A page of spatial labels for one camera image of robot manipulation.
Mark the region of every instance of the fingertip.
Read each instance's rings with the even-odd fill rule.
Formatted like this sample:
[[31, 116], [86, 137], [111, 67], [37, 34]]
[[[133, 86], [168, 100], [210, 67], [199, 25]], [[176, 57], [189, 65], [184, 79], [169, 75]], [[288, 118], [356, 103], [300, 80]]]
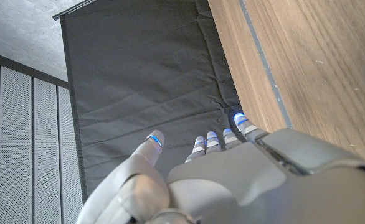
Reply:
[[197, 142], [205, 142], [205, 138], [204, 138], [203, 136], [198, 136], [198, 137], [196, 138], [196, 140], [195, 140], [195, 144], [196, 144]]
[[160, 142], [161, 146], [163, 146], [163, 144], [164, 144], [164, 135], [161, 131], [154, 130], [151, 134], [149, 134], [149, 136], [154, 136]]
[[227, 135], [229, 135], [229, 134], [231, 134], [231, 133], [233, 133], [233, 132], [231, 131], [231, 129], [229, 129], [229, 128], [225, 128], [225, 129], [224, 129], [224, 131], [222, 132], [222, 135], [223, 135], [223, 137], [226, 137]]
[[244, 114], [239, 113], [234, 116], [234, 123], [237, 125], [238, 128], [239, 128], [239, 124], [244, 121], [247, 121], [247, 118], [245, 117]]
[[207, 140], [209, 140], [209, 139], [211, 139], [211, 138], [217, 138], [217, 135], [216, 135], [216, 133], [215, 133], [215, 132], [213, 132], [213, 131], [209, 131], [209, 132], [207, 133], [206, 138], [207, 138]]

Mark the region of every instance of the wood grain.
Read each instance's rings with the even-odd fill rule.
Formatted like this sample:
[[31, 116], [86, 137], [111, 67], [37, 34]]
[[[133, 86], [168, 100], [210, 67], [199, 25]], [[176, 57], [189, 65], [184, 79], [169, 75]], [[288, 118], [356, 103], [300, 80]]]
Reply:
[[239, 3], [209, 0], [209, 5], [245, 115], [267, 131], [285, 128]]
[[[220, 6], [210, 4], [226, 55], [237, 51], [232, 49], [236, 46], [228, 43], [232, 47], [227, 47], [224, 42], [253, 42], [246, 32], [239, 39], [221, 38], [232, 29], [221, 24], [228, 20], [234, 24], [231, 21], [240, 21], [243, 14], [242, 10], [238, 14], [232, 2], [218, 2], [230, 13], [223, 21], [216, 20], [219, 16], [215, 13], [219, 11], [213, 12], [213, 7]], [[293, 129], [365, 158], [365, 0], [244, 0], [244, 3]], [[235, 23], [235, 26], [240, 28], [234, 29], [247, 29], [247, 24]], [[236, 60], [232, 57], [227, 60], [231, 69], [241, 66], [230, 62]], [[260, 67], [252, 64], [247, 74], [257, 72]], [[253, 78], [238, 77], [242, 75], [245, 74], [235, 74], [234, 80], [249, 82]]]

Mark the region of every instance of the perforated panel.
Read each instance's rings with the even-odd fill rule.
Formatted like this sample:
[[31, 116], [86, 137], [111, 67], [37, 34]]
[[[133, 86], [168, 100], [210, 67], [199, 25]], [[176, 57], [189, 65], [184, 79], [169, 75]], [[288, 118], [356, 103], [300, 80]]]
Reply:
[[31, 77], [1, 68], [0, 223], [30, 223]]
[[61, 174], [64, 198], [64, 223], [76, 223], [82, 209], [82, 188], [78, 170], [75, 130], [69, 90], [58, 87], [61, 139]]
[[56, 86], [34, 79], [35, 222], [60, 223]]

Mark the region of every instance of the black fabric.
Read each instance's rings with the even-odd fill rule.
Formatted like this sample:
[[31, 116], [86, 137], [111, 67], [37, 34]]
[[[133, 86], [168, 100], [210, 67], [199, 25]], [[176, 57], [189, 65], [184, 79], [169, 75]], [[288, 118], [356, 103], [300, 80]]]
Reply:
[[166, 178], [239, 110], [206, 0], [97, 0], [62, 21], [88, 194], [152, 130], [166, 138]]

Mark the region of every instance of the concrete ceiling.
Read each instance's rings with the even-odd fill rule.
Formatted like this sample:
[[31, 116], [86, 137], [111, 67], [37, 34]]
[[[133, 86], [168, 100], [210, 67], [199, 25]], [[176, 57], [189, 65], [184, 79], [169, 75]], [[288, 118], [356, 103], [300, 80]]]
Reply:
[[67, 81], [59, 20], [83, 0], [0, 0], [0, 55]]

